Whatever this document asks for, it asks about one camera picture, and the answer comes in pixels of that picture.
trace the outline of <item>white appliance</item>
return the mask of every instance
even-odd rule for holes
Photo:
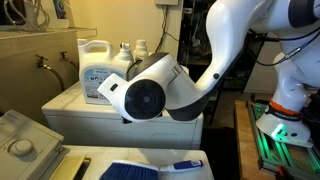
[[[111,105],[86,104],[80,82],[42,107],[49,126],[64,144],[86,146],[199,149],[203,115],[181,122],[164,111],[143,123],[124,123]]]
[[[62,141],[61,135],[19,112],[6,112],[0,117],[0,179],[99,179],[112,160],[155,166],[202,160],[201,169],[161,173],[159,179],[214,179],[207,156],[200,150],[65,146]]]

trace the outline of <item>knob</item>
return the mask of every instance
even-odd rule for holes
[[[15,155],[25,155],[30,152],[33,145],[30,140],[21,139],[14,142],[10,148],[10,151]]]

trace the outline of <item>green light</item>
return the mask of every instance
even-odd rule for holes
[[[283,124],[279,124],[276,129],[274,129],[274,131],[271,133],[272,137],[276,137],[277,133],[280,131],[280,129],[282,129]]]

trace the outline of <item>brush bristles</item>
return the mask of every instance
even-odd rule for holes
[[[112,163],[101,180],[158,180],[158,171],[145,167]]]

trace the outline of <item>brush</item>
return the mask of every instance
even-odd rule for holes
[[[158,172],[183,172],[203,167],[201,160],[188,160],[165,167],[150,164],[113,160],[111,166],[102,174],[100,180],[157,180]]]

